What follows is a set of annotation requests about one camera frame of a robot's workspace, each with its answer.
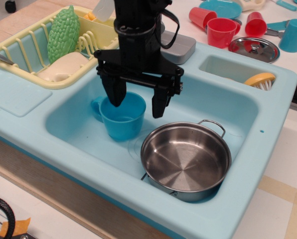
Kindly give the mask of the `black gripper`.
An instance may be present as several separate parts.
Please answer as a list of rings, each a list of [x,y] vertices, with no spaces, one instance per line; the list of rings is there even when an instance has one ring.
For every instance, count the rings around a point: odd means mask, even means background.
[[[115,107],[121,105],[127,92],[126,83],[153,88],[152,116],[161,118],[170,99],[182,90],[184,70],[164,58],[160,51],[174,42],[162,44],[160,23],[137,27],[116,24],[115,31],[119,48],[94,52],[99,62],[98,75],[110,103]]]

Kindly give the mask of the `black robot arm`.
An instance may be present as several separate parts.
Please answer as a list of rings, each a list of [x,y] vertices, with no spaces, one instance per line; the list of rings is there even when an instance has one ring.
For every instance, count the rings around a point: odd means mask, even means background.
[[[98,75],[111,104],[120,106],[126,96],[126,83],[152,88],[152,116],[163,116],[171,97],[182,90],[184,70],[167,60],[161,49],[169,49],[175,42],[161,41],[161,17],[176,24],[178,18],[166,9],[170,0],[116,0],[114,29],[119,48],[97,50]]]

